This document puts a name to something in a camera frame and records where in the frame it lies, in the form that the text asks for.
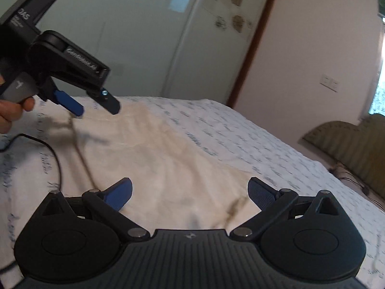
green headboard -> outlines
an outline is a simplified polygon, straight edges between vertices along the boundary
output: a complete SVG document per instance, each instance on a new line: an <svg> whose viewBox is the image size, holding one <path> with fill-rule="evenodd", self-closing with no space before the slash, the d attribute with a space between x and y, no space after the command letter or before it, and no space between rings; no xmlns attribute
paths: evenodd
<svg viewBox="0 0 385 289"><path fill-rule="evenodd" d="M339 121L328 122L303 138L340 161L385 198L385 116L368 116L358 126Z"/></svg>

window curtain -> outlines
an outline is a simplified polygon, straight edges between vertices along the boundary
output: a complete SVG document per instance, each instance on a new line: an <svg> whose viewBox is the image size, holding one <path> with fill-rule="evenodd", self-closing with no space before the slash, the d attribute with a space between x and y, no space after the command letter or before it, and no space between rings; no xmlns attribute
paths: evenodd
<svg viewBox="0 0 385 289"><path fill-rule="evenodd" d="M385 18L385 0L378 0L379 2L379 16L384 21ZM379 58L377 62L378 74L375 79L373 79L373 85L370 89L368 103L365 104L362 118L367 117L369 114L383 114L385 115L385 64L384 62L384 53L385 53L385 42L384 42L384 33L385 25L383 24L382 35L380 36L380 47L379 47Z"/></svg>
<svg viewBox="0 0 385 289"><path fill-rule="evenodd" d="M379 15L385 18L385 0L379 0Z"/></svg>

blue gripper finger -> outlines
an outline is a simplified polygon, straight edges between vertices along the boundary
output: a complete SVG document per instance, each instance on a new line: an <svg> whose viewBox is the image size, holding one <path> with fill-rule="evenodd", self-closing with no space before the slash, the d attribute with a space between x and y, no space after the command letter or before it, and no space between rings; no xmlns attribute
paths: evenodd
<svg viewBox="0 0 385 289"><path fill-rule="evenodd" d="M56 90L53 94L56 97L58 104L66 108L72 114L75 116L83 115L84 107L64 91Z"/></svg>

window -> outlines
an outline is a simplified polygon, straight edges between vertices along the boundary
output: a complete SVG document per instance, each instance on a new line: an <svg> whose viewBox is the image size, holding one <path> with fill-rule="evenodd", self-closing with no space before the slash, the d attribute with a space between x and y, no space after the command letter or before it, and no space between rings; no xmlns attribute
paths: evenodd
<svg viewBox="0 0 385 289"><path fill-rule="evenodd" d="M381 51L381 63L380 63L380 69L378 72L379 76L379 82L377 85L376 92L374 94L373 102L370 107L369 113L380 113L382 115L385 115L385 64L384 64L384 58L385 58L385 38L383 38L382 41L382 51Z"/></svg>

bed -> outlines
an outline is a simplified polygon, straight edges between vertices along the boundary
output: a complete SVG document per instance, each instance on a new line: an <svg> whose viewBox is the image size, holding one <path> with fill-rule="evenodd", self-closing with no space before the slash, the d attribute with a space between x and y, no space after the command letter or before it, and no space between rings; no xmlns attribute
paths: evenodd
<svg viewBox="0 0 385 289"><path fill-rule="evenodd" d="M370 289L385 288L384 212L239 113L210 100L123 97L122 113L113 117L88 98L78 101L86 109L83 118L39 101L0 137L0 146L20 132L47 141L62 164L65 196L130 177L134 196L123 213L150 232L230 231L259 211L247 198L252 176L304 196L330 190L366 243L357 278ZM17 235L58 180L53 157L32 141L18 141L0 160L0 225L7 231L0 237L2 267L13 260ZM0 278L11 288L20 277L16 267Z"/></svg>

